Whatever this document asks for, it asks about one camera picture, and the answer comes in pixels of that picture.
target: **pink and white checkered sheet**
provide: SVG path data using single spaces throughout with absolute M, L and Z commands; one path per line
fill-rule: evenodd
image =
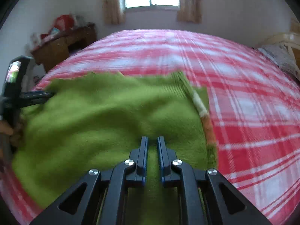
M 300 88 L 260 52 L 187 31 L 121 31 L 57 65 L 36 88 L 89 71 L 176 70 L 208 89 L 219 171 L 273 224 L 283 224 L 300 201 Z M 9 167 L 0 189 L 22 225 L 42 211 Z

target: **green towel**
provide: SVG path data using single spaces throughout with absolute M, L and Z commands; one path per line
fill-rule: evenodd
M 156 138 L 164 136 L 167 147 L 195 168 L 216 163 L 184 74 L 139 78 L 90 73 L 53 80 L 47 90 L 56 95 L 23 111 L 28 121 L 24 144 L 13 160 L 13 170 L 33 200 L 47 207 L 89 169 L 108 170 L 127 159 L 147 136 L 147 182 L 129 190 L 127 223 L 177 224 L 176 191 L 160 184 Z M 208 108 L 206 88 L 196 91 Z

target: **beige curtain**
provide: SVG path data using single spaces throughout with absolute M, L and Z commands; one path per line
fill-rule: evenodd
M 119 25 L 125 22 L 125 0 L 103 0 L 104 22 Z
M 179 21 L 201 23 L 201 0 L 180 0 L 177 19 Z

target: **silver bolt head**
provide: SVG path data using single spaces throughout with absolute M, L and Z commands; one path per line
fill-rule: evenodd
M 214 168 L 210 168 L 210 169 L 208 169 L 208 174 L 210 174 L 210 175 L 217 175 L 217 173 L 218 173 L 218 171 L 216 170 L 216 169 L 214 169 Z
M 180 159 L 175 159 L 172 163 L 175 166 L 180 166 L 182 164 L 182 161 Z
M 124 162 L 125 165 L 127 166 L 132 166 L 134 164 L 134 161 L 131 160 L 131 159 L 127 159 L 125 162 Z
M 99 173 L 99 171 L 97 169 L 91 169 L 89 172 L 88 172 L 91 176 L 95 176 Z

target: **black robotic claw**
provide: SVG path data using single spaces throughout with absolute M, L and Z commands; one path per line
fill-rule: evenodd
M 148 138 L 112 170 L 91 169 L 38 215 L 30 225 L 119 225 L 125 223 L 128 188 L 146 182 Z
M 25 56 L 13 59 L 6 73 L 3 92 L 0 96 L 0 116 L 12 127 L 19 119 L 21 108 L 44 104 L 54 95 L 53 92 L 44 91 L 21 92 L 22 81 L 31 60 L 32 58 Z
M 163 186 L 176 187 L 178 191 L 180 224 L 271 224 L 216 169 L 201 171 L 192 168 L 178 159 L 174 150 L 166 148 L 162 136 L 157 140 L 157 151 Z M 205 212 L 198 188 L 201 189 Z

